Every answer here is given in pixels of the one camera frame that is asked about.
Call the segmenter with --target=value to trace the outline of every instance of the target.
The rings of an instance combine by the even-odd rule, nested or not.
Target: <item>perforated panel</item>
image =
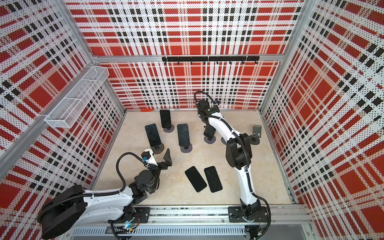
[[[87,65],[51,1],[0,6],[0,155]]]
[[[42,205],[67,188],[88,189],[121,113],[101,86],[71,129],[46,128],[0,183],[0,239],[40,239]]]
[[[384,237],[384,2],[320,1],[265,117],[324,239]]]
[[[203,90],[221,108],[257,109],[278,62],[105,63],[109,81],[127,109],[193,108]]]
[[[283,53],[304,0],[65,0],[93,53]]]

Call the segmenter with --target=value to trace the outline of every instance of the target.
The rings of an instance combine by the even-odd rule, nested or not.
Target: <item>black smartphone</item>
[[[209,188],[211,192],[223,190],[220,179],[218,178],[215,166],[207,167],[204,169],[205,176],[207,177]]]
[[[207,184],[195,167],[187,169],[185,174],[187,175],[188,180],[192,183],[196,192],[200,192],[207,187]]]
[[[147,132],[149,145],[151,147],[161,144],[159,132],[157,131],[157,127],[155,123],[145,126],[145,131]]]
[[[170,122],[170,111],[169,110],[160,110],[160,119],[162,128],[171,128],[172,124]]]
[[[184,123],[177,125],[177,136],[179,137],[180,147],[187,147],[190,145],[188,124]]]

